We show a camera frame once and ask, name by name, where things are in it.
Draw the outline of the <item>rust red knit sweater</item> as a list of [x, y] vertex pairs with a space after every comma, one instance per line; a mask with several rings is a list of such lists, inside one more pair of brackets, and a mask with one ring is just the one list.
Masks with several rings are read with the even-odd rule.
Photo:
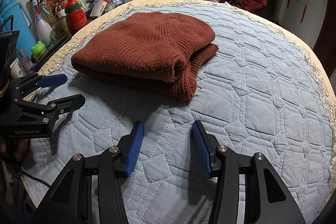
[[189, 101], [199, 69], [219, 49], [214, 39], [214, 30], [193, 16], [136, 12], [95, 35], [71, 63], [94, 79]]

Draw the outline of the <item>small paper cup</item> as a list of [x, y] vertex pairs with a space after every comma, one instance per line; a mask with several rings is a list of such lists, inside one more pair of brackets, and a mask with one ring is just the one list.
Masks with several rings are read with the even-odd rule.
[[16, 58], [10, 65], [10, 72], [12, 79], [18, 79], [26, 75], [25, 70], [23, 69], [21, 62]]

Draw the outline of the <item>green frog cup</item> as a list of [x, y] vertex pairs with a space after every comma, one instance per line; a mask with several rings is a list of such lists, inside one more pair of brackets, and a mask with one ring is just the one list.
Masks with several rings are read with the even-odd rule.
[[45, 44], [38, 41], [33, 47], [31, 47], [32, 56], [35, 60], [40, 60], [47, 53], [47, 48]]

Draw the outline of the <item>white spray bottle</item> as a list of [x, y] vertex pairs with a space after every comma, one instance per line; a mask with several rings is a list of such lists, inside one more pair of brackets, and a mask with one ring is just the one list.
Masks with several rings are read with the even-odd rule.
[[38, 39], [46, 46], [46, 48], [48, 48], [50, 44], [52, 44], [52, 41], [50, 39], [50, 33], [52, 31], [52, 28], [41, 16], [42, 12], [49, 14], [49, 12], [45, 9], [44, 2], [37, 6], [34, 12], [34, 18]]

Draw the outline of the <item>blue thermos jug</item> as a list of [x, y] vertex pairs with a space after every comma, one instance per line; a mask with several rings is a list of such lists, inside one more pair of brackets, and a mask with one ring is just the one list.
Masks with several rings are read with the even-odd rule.
[[28, 16], [21, 2], [16, 0], [1, 0], [1, 24], [9, 17], [13, 16], [13, 27], [9, 20], [3, 27], [3, 31], [19, 31], [15, 57], [19, 57], [19, 51], [22, 50], [28, 57], [31, 57], [31, 48], [36, 41], [31, 33], [32, 20]]

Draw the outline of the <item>red reindeer bottle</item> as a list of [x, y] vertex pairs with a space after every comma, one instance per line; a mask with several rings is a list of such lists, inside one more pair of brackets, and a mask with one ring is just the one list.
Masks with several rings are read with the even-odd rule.
[[76, 34], [79, 30], [88, 24], [87, 17], [80, 4], [76, 0], [67, 0], [65, 5], [66, 23], [71, 35]]

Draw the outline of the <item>white medicine box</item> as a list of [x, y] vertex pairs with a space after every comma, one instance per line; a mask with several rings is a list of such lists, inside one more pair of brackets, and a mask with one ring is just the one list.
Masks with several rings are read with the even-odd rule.
[[108, 4], [109, 0], [97, 0], [94, 4], [94, 7], [90, 13], [91, 18], [97, 18], [100, 17], [103, 13], [103, 11], [106, 8], [106, 5]]

